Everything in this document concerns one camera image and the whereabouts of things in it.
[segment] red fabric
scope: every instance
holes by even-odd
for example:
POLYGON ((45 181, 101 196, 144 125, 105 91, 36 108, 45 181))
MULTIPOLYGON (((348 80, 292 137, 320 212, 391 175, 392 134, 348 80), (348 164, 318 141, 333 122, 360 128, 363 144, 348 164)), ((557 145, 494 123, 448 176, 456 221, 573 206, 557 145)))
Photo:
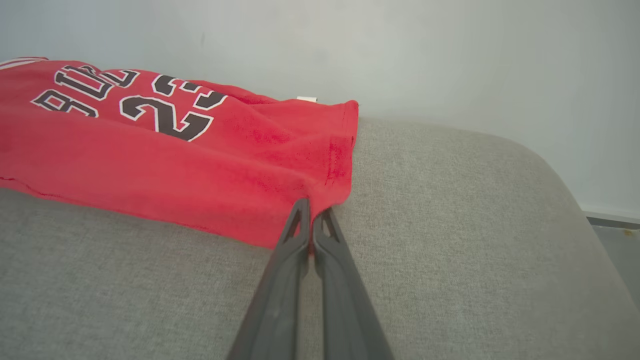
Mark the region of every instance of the red fabric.
POLYGON ((312 216, 346 200, 357 119, 355 101, 6 61, 0 186, 274 247, 296 200, 309 198, 312 216))

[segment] basketball jersey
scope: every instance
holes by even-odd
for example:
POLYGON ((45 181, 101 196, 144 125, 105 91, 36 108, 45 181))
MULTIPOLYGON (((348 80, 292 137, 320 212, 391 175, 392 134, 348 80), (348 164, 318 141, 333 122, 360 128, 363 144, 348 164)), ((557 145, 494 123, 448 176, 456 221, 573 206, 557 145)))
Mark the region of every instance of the basketball jersey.
POLYGON ((80 61, 0 63, 0 186, 273 247, 294 202, 344 202, 358 104, 80 61))

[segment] floor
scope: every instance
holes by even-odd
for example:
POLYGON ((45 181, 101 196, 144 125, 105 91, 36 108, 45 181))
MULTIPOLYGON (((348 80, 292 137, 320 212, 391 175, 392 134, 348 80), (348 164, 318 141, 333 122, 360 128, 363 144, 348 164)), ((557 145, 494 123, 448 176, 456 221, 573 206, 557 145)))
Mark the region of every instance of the floor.
POLYGON ((597 220, 589 222, 640 309, 640 225, 597 220))

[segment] clothing tag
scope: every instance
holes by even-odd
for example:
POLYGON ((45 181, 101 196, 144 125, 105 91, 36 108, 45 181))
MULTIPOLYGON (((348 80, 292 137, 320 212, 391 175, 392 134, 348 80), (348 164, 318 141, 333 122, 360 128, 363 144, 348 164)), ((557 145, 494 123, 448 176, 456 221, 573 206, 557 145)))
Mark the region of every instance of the clothing tag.
POLYGON ((310 101, 310 102, 317 102, 318 101, 317 97, 309 97, 309 96, 298 96, 297 99, 298 100, 304 100, 304 101, 310 101))

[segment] gray sofa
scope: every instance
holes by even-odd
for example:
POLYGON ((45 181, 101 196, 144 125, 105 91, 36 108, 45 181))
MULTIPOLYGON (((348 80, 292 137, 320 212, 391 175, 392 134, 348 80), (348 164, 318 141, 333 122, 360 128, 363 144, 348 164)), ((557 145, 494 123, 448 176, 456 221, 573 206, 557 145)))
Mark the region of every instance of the gray sofa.
MULTIPOLYGON (((521 145, 361 119, 335 212, 397 359, 640 359, 620 276, 521 145)), ((223 359, 269 253, 2 189, 0 359, 223 359)), ((322 358, 319 284, 300 359, 322 358)))

